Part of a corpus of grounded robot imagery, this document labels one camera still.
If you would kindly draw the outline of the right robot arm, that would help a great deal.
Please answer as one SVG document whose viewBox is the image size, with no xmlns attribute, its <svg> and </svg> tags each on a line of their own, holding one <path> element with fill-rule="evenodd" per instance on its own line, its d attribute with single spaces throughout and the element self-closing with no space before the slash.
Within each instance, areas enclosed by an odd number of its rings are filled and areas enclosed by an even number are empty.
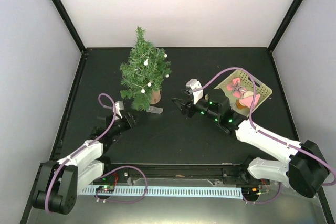
<svg viewBox="0 0 336 224">
<path fill-rule="evenodd" d="M 207 98 L 190 94 L 185 99 L 173 98 L 172 102 L 182 114 L 206 116 L 226 134 L 274 158 L 270 161 L 256 157 L 240 168 L 238 176 L 245 184 L 255 179 L 274 180 L 306 198 L 313 198 L 331 172 L 316 143 L 293 141 L 258 125 L 252 126 L 246 116 L 233 110 L 222 89 L 210 91 Z"/>
</svg>

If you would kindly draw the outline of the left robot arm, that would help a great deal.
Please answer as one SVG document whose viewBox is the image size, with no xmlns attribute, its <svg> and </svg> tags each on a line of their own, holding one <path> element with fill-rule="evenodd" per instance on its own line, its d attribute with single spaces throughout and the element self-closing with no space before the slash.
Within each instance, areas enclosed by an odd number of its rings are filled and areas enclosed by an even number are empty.
<svg viewBox="0 0 336 224">
<path fill-rule="evenodd" d="M 40 164 L 36 187 L 31 198 L 32 207 L 45 209 L 58 214 L 69 214 L 77 200 L 77 196 L 94 180 L 108 181 L 113 169 L 108 165 L 110 160 L 103 158 L 111 145 L 117 142 L 121 133 L 134 128 L 138 116 L 124 113 L 121 118 L 112 122 L 113 116 L 106 117 L 106 127 L 92 131 L 89 140 L 68 156 L 57 161 Z"/>
</svg>

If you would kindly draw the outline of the green plastic basket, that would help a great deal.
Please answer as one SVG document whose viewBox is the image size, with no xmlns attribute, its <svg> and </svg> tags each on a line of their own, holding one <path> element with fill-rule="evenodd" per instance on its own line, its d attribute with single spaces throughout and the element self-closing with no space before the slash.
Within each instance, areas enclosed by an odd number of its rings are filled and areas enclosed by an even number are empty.
<svg viewBox="0 0 336 224">
<path fill-rule="evenodd" d="M 249 77 L 248 74 L 241 70 L 235 70 L 233 73 L 231 73 L 226 79 L 224 79 L 220 84 L 218 84 L 215 89 L 222 89 L 222 91 L 225 93 L 225 95 L 229 98 L 229 104 L 230 107 L 236 111 L 237 113 L 242 114 L 243 116 L 249 117 L 250 109 L 245 108 L 245 109 L 238 109 L 236 106 L 236 100 L 239 98 L 236 98 L 230 94 L 230 91 L 226 89 L 226 86 L 231 83 L 231 81 L 234 78 L 240 78 L 241 83 L 243 86 L 246 87 L 247 91 L 252 91 L 254 92 L 253 88 L 253 83 Z M 255 102 L 254 102 L 254 108 L 253 111 L 255 111 L 264 101 L 267 100 L 267 98 L 270 97 L 272 94 L 272 89 L 265 85 L 263 82 L 258 80 L 256 77 L 253 76 L 254 84 L 256 87 L 256 91 L 254 94 L 256 95 L 255 97 Z"/>
</svg>

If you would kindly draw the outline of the clear battery box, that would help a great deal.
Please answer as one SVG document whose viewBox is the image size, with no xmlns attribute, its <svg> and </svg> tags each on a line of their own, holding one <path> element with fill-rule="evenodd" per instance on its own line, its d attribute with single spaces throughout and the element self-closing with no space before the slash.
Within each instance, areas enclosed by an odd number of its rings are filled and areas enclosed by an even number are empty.
<svg viewBox="0 0 336 224">
<path fill-rule="evenodd" d="M 149 108 L 146 111 L 149 113 L 161 114 L 163 113 L 163 108 L 159 108 L 156 106 L 149 106 Z"/>
</svg>

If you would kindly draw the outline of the small green christmas tree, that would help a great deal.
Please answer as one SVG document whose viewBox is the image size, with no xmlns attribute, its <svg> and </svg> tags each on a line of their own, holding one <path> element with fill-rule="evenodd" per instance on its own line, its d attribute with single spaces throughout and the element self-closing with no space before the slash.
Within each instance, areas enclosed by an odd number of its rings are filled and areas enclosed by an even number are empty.
<svg viewBox="0 0 336 224">
<path fill-rule="evenodd" d="M 135 30 L 136 41 L 127 62 L 120 66 L 122 74 L 121 98 L 132 100 L 132 107 L 146 111 L 161 99 L 163 81 L 171 74 L 167 53 L 145 38 L 145 29 Z"/>
</svg>

